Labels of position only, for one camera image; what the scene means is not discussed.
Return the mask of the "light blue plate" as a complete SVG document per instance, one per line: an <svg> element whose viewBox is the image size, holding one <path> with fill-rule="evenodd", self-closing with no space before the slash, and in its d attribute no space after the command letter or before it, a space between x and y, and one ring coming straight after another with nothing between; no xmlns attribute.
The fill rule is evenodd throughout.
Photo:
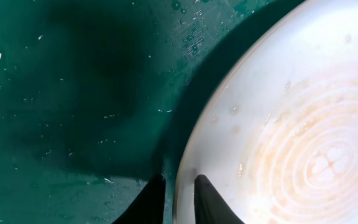
<svg viewBox="0 0 358 224"><path fill-rule="evenodd" d="M178 168L174 223L203 174L244 223L358 223L358 0L304 1L233 66Z"/></svg>

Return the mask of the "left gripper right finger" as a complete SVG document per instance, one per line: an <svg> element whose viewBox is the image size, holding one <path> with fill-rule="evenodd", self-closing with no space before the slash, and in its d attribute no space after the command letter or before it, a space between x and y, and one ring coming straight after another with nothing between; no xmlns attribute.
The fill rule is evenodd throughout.
<svg viewBox="0 0 358 224"><path fill-rule="evenodd" d="M194 211L196 224L244 224L203 174L195 179Z"/></svg>

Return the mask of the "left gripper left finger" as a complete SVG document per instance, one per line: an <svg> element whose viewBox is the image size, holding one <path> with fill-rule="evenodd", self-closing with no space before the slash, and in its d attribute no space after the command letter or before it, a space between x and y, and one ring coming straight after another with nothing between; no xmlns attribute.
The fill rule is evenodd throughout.
<svg viewBox="0 0 358 224"><path fill-rule="evenodd" d="M112 224L162 224L165 190L166 180L163 175L155 175Z"/></svg>

